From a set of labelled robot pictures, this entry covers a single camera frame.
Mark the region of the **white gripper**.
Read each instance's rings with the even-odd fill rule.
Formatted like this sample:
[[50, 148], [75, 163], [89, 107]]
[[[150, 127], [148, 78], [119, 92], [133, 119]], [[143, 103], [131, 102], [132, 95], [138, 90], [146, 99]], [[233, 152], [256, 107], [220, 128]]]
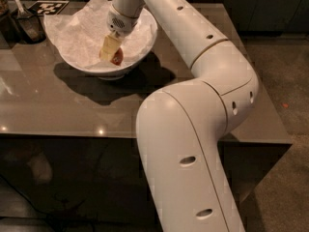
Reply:
[[113, 59], [123, 42], [121, 36], [125, 37], [132, 33], [138, 18], [139, 10], [136, 8], [117, 7], [116, 5], [109, 8], [106, 24], [112, 32], [104, 38], [99, 52], [101, 60], [111, 61]]

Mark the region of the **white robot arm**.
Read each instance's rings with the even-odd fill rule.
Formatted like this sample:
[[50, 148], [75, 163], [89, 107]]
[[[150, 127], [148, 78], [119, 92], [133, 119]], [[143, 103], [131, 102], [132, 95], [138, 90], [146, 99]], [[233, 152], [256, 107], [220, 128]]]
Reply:
[[138, 150], [164, 232], [245, 232], [217, 149], [254, 106], [258, 77], [238, 48], [185, 0], [113, 0], [110, 29], [126, 35], [144, 7], [193, 77], [142, 102]]

